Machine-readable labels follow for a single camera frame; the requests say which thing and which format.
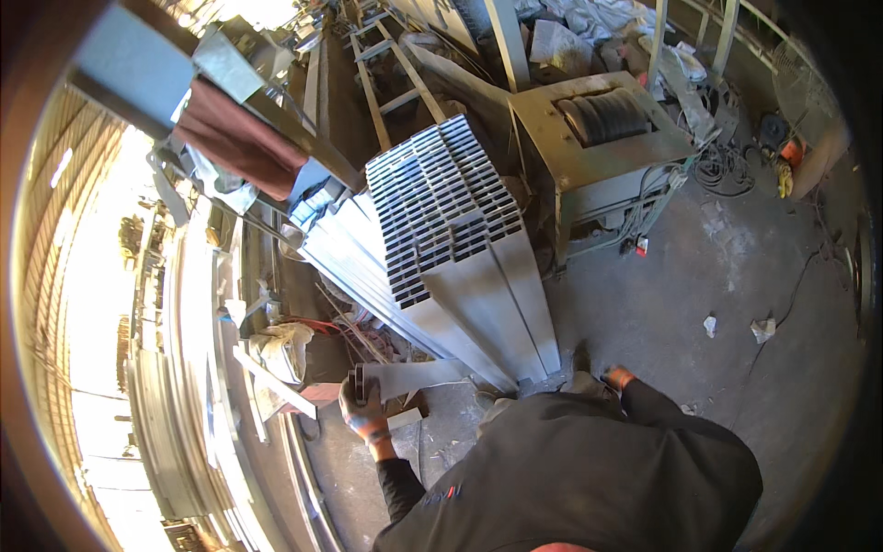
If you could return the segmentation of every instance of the dust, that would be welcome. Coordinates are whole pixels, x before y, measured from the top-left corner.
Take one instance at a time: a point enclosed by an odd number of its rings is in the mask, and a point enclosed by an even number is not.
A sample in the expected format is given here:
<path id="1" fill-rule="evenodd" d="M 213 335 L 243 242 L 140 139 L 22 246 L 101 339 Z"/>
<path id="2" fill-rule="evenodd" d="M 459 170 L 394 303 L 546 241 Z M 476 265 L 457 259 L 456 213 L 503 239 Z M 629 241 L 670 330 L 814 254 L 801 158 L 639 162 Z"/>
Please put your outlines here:
<path id="1" fill-rule="evenodd" d="M 727 268 L 727 293 L 733 293 L 741 283 L 743 265 L 757 246 L 754 234 L 748 228 L 733 224 L 719 201 L 703 203 L 705 221 L 702 228 L 721 249 L 718 262 Z"/>

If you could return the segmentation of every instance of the hanging rag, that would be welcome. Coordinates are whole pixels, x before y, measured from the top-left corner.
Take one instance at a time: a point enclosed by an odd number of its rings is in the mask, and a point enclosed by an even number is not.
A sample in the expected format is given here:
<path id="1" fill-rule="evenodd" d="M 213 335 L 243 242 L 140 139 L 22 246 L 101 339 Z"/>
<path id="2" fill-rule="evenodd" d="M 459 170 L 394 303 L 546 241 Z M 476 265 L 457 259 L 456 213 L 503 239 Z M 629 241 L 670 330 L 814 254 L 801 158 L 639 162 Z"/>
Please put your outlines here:
<path id="1" fill-rule="evenodd" d="M 194 79 L 190 89 L 172 133 L 274 200 L 286 200 L 309 155 L 208 80 Z"/>

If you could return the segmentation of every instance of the aluminum rectangular tube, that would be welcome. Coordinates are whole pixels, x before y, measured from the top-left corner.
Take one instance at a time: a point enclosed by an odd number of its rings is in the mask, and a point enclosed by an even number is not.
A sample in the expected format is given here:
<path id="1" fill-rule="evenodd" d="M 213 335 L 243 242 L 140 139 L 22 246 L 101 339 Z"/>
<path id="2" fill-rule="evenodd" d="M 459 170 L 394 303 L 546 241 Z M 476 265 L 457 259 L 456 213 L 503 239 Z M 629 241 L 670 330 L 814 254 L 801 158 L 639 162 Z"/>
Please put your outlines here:
<path id="1" fill-rule="evenodd" d="M 366 175 L 389 287 L 416 325 L 500 389 L 556 371 L 524 224 L 465 117 L 418 132 L 369 162 Z"/>

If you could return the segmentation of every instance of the workshop floor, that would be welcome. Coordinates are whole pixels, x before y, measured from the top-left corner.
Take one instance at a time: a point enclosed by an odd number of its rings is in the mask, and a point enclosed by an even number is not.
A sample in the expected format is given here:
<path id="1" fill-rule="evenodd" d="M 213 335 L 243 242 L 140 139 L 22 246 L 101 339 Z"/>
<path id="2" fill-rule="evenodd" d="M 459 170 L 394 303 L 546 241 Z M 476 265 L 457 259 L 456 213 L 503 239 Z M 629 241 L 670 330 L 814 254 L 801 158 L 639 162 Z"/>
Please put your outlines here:
<path id="1" fill-rule="evenodd" d="M 841 165 L 837 185 L 856 185 L 849 160 Z M 849 201 L 838 207 L 851 208 Z M 806 265 L 823 241 L 815 221 L 811 204 L 775 199 L 769 181 L 736 200 L 688 181 L 653 227 L 646 258 L 588 253 L 546 282 L 564 368 L 543 385 L 524 382 L 522 393 L 556 389 L 570 375 L 574 346 L 586 339 L 593 369 L 624 364 L 751 447 L 765 491 L 743 543 L 767 536 L 823 473 L 861 362 L 846 272 L 821 256 Z M 787 321 L 758 355 L 751 321 L 785 315 L 804 265 Z M 714 339 L 702 325 L 709 314 L 717 317 Z M 430 486 L 475 443 L 481 412 L 468 384 L 428 389 L 426 399 L 429 417 L 393 438 Z M 336 405 L 321 410 L 321 431 L 302 423 L 318 435 L 309 454 L 344 546 L 368 550 L 389 518 L 367 449 Z"/>

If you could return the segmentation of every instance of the orange glove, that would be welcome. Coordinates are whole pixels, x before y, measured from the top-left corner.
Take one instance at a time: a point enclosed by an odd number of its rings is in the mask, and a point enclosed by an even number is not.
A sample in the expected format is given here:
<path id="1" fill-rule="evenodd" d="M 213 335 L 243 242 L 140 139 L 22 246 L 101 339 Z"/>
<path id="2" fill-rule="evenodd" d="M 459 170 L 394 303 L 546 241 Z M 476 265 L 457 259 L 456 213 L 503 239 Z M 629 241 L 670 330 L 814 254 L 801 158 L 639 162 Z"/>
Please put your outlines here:
<path id="1" fill-rule="evenodd" d="M 612 364 L 604 371 L 604 374 L 601 375 L 601 379 L 615 391 L 622 393 L 625 386 L 628 385 L 630 381 L 636 380 L 637 378 L 632 372 L 629 372 L 628 368 L 625 366 L 621 364 Z"/>
<path id="2" fill-rule="evenodd" d="M 340 386 L 337 402 L 343 422 L 361 437 L 366 445 L 373 445 L 389 438 L 389 423 L 383 415 L 381 406 L 381 384 L 377 378 L 365 380 L 365 392 L 368 397 L 364 406 L 356 404 L 356 387 L 352 378 L 347 375 Z"/>

